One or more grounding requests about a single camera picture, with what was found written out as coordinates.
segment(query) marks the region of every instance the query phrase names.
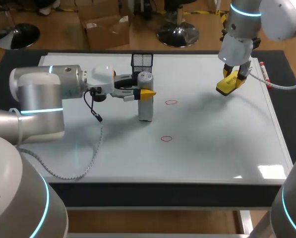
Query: red circle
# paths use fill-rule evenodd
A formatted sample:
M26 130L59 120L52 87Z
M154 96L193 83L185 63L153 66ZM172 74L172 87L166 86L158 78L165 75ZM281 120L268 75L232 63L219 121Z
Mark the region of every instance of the red circle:
M161 140L164 142L170 142L171 140L173 140L173 138L169 135L165 135L161 137Z
M173 105L173 104L177 104L177 103L178 103L177 100L167 100L166 101L167 105Z

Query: black chair base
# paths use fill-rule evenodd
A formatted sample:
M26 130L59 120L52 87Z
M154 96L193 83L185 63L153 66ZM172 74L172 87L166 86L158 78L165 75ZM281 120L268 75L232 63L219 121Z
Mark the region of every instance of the black chair base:
M40 30L31 24L16 24L0 31L0 48L18 50L28 47L40 38Z
M186 22L180 25L167 23L158 31L157 37L167 46L188 47L198 41L199 32L192 24Z

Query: office chair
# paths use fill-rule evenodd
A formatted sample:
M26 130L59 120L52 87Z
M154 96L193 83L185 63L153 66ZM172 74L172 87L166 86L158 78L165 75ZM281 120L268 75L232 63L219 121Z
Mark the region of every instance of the office chair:
M28 47L40 38L40 30L31 24L14 24L5 0L0 0L0 11L8 18L9 27L0 31L0 48L18 50Z
M165 0L165 10L176 12L176 22L168 22L160 28L157 37L167 46L188 47L199 39L198 30L189 23L183 21L183 6L196 0Z

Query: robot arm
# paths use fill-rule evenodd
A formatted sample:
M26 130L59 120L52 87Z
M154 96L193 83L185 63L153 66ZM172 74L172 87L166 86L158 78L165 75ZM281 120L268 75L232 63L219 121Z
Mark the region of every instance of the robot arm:
M224 77L217 91L227 96L239 88L250 74L253 49L259 47L262 27L270 40L296 37L296 0L233 0L218 57L225 63ZM240 66L231 75L233 67Z
M16 68L11 72L9 86L21 112L0 110L0 137L11 144L61 139L64 136L62 99L81 98L88 91L95 92L91 95L96 102L105 100L107 94L125 102L138 100L139 119L149 116L147 120L152 120L152 113L144 115L150 108L141 101L152 99L156 93L145 89L146 85L121 89L138 86L149 75L152 81L152 74L145 72L134 79L131 75L116 76L109 66L94 68L88 75L78 65Z

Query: red marker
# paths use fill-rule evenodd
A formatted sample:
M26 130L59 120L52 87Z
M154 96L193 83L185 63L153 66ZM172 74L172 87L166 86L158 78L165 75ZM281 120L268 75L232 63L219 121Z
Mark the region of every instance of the red marker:
M263 79L265 81L267 81L268 83L270 83L270 79L269 79L265 64L263 62L260 62L259 64L260 64L261 72L262 72L262 75L263 75Z

